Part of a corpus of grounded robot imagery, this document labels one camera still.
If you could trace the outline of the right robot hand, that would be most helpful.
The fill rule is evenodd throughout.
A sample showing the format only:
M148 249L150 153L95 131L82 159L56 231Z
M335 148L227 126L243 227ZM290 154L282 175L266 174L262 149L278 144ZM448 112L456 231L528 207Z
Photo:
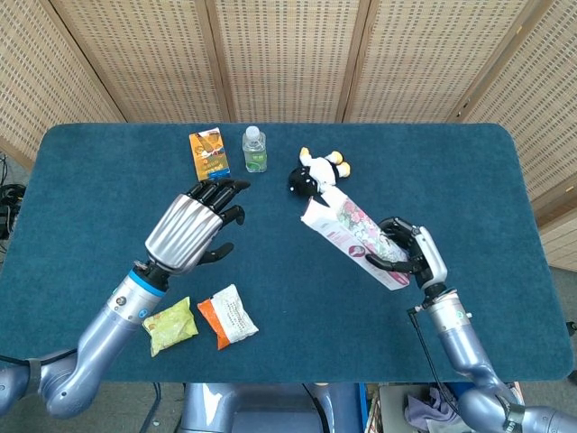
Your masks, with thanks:
M386 272L409 273L415 276L421 290L446 289L447 268L435 241L423 226L414 226L399 217L390 217L379 223L381 231L408 254L401 262L385 261L375 254L366 260Z

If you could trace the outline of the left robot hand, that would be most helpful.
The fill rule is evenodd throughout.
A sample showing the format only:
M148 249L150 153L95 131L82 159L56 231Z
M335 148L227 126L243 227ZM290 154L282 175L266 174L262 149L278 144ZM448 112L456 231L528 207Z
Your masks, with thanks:
M201 180L178 195L145 241L150 261L171 275L180 275L222 260L234 245L225 243L215 250L209 245L223 227L244 222L243 208L228 204L250 186L247 180Z

